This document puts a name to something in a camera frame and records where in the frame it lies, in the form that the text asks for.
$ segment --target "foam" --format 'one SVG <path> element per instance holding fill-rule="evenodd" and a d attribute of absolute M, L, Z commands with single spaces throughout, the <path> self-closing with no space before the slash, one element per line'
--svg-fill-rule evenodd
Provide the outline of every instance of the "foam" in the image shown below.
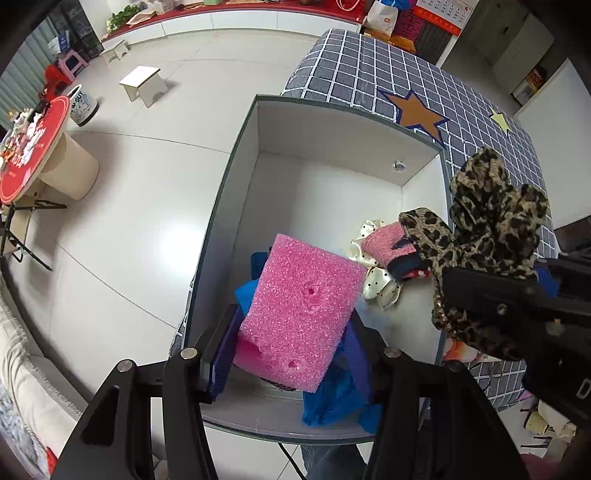
<path fill-rule="evenodd" d="M 240 327 L 234 364 L 288 387 L 315 392 L 365 274 L 363 265 L 277 235 Z"/>

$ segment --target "red object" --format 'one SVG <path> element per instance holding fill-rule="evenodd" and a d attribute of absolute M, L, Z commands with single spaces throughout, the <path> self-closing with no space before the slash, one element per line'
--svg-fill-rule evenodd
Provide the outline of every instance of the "red object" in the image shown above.
<path fill-rule="evenodd" d="M 455 26 L 453 23 L 448 22 L 444 18 L 441 18 L 439 15 L 436 15 L 429 10 L 425 10 L 423 7 L 418 7 L 415 5 L 413 7 L 413 14 L 415 14 L 417 17 L 424 18 L 428 22 L 437 25 L 452 35 L 455 35 L 456 37 L 462 33 L 462 29 L 460 27 Z"/>
<path fill-rule="evenodd" d="M 424 24 L 425 20 L 414 15 L 412 10 L 402 10 L 398 13 L 394 35 L 400 35 L 414 42 L 421 33 Z"/>
<path fill-rule="evenodd" d="M 49 470 L 49 474 L 53 475 L 53 471 L 56 469 L 57 465 L 57 457 L 49 447 L 47 447 L 45 453 L 47 455 L 47 469 Z"/>
<path fill-rule="evenodd" d="M 45 88 L 47 94 L 45 100 L 53 100 L 72 82 L 66 77 L 63 72 L 55 65 L 49 65 L 45 70 L 45 80 L 47 81 Z"/>
<path fill-rule="evenodd" d="M 0 174 L 0 202 L 10 204 L 19 197 L 30 184 L 35 171 L 43 167 L 49 153 L 52 152 L 61 127 L 70 115 L 70 99 L 60 96 L 50 102 L 45 116 L 37 124 L 37 130 L 44 128 L 45 131 L 33 147 L 31 158 L 25 165 L 18 165 L 22 155 L 13 155 Z"/>
<path fill-rule="evenodd" d="M 346 0 L 343 3 L 345 8 L 349 8 L 354 4 L 353 0 Z M 357 7 L 355 7 L 351 12 L 345 12 L 341 10 L 340 7 L 336 4 L 336 0 L 324 0 L 322 4 L 316 5 L 302 5 L 300 4 L 299 0 L 281 0 L 280 3 L 274 2 L 265 2 L 260 4 L 220 4 L 220 5 L 204 5 L 203 7 L 199 7 L 193 10 L 170 10 L 162 15 L 155 15 L 148 20 L 143 21 L 140 24 L 130 26 L 130 25 L 123 25 L 119 30 L 113 32 L 112 34 L 108 35 L 105 40 L 109 40 L 111 38 L 118 37 L 119 35 L 126 33 L 131 30 L 137 30 L 138 28 L 145 27 L 146 25 L 150 25 L 153 23 L 160 23 L 165 20 L 170 20 L 171 18 L 177 17 L 186 17 L 187 15 L 199 15 L 204 13 L 210 13 L 220 10 L 273 10 L 273 11 L 288 11 L 288 12 L 297 12 L 297 13 L 306 13 L 306 14 L 316 14 L 321 15 L 323 17 L 332 17 L 337 18 L 339 20 L 347 20 L 349 22 L 354 22 L 358 24 L 363 24 L 363 19 L 365 17 L 365 13 L 363 12 L 363 8 L 365 6 L 364 2 L 359 2 Z"/>

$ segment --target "pink fabric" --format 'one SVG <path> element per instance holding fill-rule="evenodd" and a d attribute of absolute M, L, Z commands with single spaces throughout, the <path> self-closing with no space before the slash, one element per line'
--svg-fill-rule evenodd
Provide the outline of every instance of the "pink fabric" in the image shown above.
<path fill-rule="evenodd" d="M 402 227 L 399 222 L 390 223 L 390 225 L 385 225 L 382 228 L 378 228 L 375 232 L 370 233 L 368 237 L 361 242 L 361 247 L 385 268 L 392 260 L 394 260 L 394 258 L 416 252 L 416 249 L 412 244 L 392 250 L 392 247 L 398 243 L 404 235 L 404 227 Z"/>

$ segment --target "person's leg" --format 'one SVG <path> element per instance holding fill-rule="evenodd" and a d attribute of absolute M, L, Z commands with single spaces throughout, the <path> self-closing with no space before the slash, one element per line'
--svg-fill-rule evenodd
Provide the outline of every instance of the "person's leg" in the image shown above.
<path fill-rule="evenodd" d="M 361 480 L 365 462 L 356 445 L 301 445 L 307 480 Z"/>

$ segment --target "cushion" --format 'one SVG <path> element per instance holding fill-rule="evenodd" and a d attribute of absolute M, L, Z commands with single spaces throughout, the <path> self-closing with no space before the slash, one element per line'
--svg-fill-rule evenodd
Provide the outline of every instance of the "cushion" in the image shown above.
<path fill-rule="evenodd" d="M 27 427 L 59 456 L 86 402 L 43 357 L 20 316 L 15 318 L 18 310 L 4 281 L 0 291 L 0 382 Z"/>

